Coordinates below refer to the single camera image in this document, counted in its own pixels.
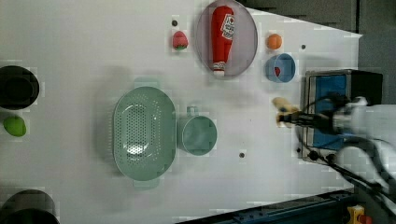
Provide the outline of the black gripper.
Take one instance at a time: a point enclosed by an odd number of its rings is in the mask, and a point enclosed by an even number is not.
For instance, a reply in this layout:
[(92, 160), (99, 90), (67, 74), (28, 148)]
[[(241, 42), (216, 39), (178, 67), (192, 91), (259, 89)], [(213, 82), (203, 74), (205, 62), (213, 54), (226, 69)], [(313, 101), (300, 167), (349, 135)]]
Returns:
[[(332, 113), (308, 114), (308, 126), (326, 134), (334, 134)], [(279, 115), (278, 121), (285, 125), (299, 125), (307, 124), (307, 119), (300, 114)]]

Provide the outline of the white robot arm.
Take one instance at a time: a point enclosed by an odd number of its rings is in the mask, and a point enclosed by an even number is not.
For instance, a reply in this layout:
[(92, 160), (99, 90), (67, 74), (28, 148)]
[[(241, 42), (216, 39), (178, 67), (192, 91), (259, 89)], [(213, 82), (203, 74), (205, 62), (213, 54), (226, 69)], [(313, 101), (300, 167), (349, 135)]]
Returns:
[[(364, 97), (353, 100), (345, 96), (324, 96), (332, 109), (311, 113), (309, 107), (316, 101), (300, 109), (287, 99), (276, 97), (272, 100), (277, 109), (276, 124), (295, 128), (299, 143), (308, 151), (312, 161), (321, 161), (338, 172), (347, 182), (362, 189), (391, 218), (395, 218), (395, 174), (385, 165), (381, 151), (384, 147), (395, 148), (395, 106), (369, 105)], [(310, 146), (304, 131), (313, 129), (321, 133), (338, 136), (343, 140), (342, 149), (354, 147), (361, 150), (371, 161), (381, 182), (370, 181), (337, 163), (335, 153), (321, 152), (326, 146)]]

